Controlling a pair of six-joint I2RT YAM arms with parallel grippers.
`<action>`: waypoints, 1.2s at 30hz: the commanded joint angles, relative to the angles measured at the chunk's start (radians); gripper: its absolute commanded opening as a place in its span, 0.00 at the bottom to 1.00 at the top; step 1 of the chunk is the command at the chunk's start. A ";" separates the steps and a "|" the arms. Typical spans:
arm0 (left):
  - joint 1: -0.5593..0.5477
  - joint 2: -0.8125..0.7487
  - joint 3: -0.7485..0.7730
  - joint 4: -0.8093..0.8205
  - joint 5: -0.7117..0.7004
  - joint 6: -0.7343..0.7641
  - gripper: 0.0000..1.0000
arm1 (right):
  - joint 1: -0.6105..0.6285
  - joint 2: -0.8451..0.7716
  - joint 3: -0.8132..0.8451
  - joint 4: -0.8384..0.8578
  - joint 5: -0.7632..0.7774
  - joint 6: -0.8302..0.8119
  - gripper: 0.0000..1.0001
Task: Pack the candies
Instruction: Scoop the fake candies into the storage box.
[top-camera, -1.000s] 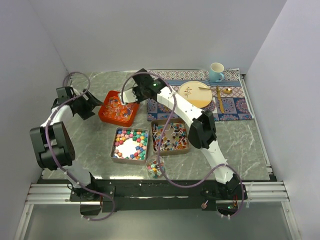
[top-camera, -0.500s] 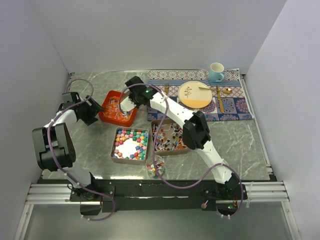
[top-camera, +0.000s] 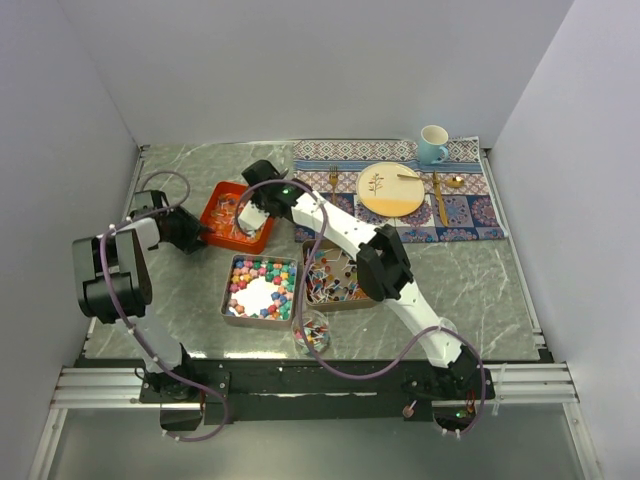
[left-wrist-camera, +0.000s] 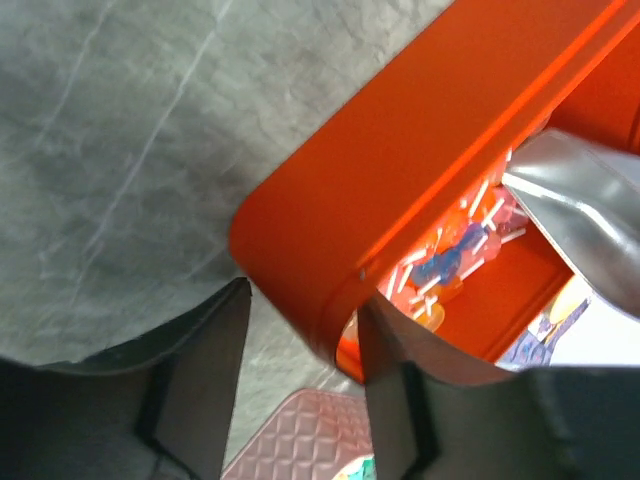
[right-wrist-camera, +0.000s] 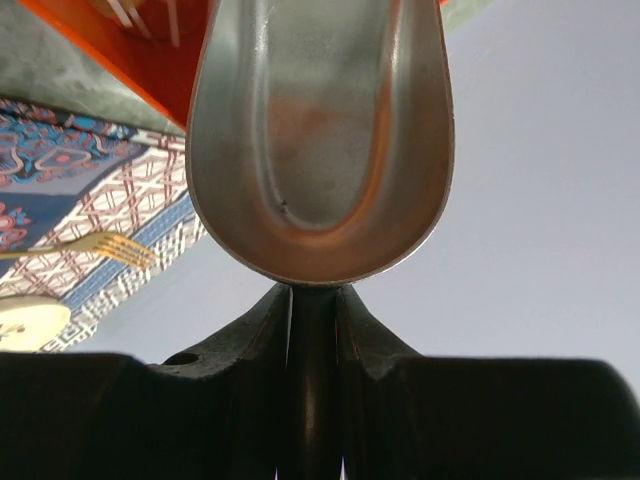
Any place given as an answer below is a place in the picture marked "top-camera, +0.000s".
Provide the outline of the orange plastic tray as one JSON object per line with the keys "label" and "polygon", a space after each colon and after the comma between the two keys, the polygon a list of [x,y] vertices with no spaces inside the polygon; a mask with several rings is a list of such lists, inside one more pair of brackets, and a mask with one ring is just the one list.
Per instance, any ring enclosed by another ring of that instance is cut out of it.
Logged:
{"label": "orange plastic tray", "polygon": [[209,228],[201,235],[205,243],[249,254],[260,254],[266,248],[273,218],[252,236],[242,234],[235,225],[234,212],[246,189],[246,185],[227,181],[216,185],[200,217],[200,222]]}

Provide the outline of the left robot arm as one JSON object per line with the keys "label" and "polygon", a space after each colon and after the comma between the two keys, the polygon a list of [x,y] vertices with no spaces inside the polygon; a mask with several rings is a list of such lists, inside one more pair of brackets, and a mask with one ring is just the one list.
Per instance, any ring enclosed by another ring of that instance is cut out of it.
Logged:
{"label": "left robot arm", "polygon": [[155,393],[184,402],[198,392],[199,377],[185,347],[151,310],[153,289],[145,253],[161,243],[186,255],[204,248],[205,226],[160,190],[133,197],[132,211],[105,235],[72,244],[79,308],[88,318],[112,325],[144,361],[144,380]]}

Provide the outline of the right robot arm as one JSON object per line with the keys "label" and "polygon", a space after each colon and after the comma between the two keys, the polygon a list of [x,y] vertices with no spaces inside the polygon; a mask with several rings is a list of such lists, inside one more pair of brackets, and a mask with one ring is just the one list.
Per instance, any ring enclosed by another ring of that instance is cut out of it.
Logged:
{"label": "right robot arm", "polygon": [[373,380],[390,373],[419,343],[431,365],[442,369],[437,382],[445,396],[460,398],[478,382],[479,397],[486,397],[488,377],[481,356],[473,345],[445,327],[427,302],[394,227],[374,226],[356,219],[307,184],[297,179],[287,180],[267,160],[254,162],[242,176],[248,184],[243,197],[249,200],[236,215],[242,231],[255,230],[271,217],[285,218],[314,230],[317,241],[330,240],[356,261],[358,282],[366,295],[390,308],[414,334],[386,367],[361,375],[335,369],[311,346],[310,353],[327,372],[350,381]]}

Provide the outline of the tin of star candies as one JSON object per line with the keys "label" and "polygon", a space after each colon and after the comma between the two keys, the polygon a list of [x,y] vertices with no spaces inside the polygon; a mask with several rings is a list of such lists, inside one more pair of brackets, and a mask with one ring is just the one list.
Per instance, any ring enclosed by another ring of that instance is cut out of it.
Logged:
{"label": "tin of star candies", "polygon": [[223,287],[220,312],[231,326],[286,330],[298,295],[299,261],[264,255],[234,255]]}

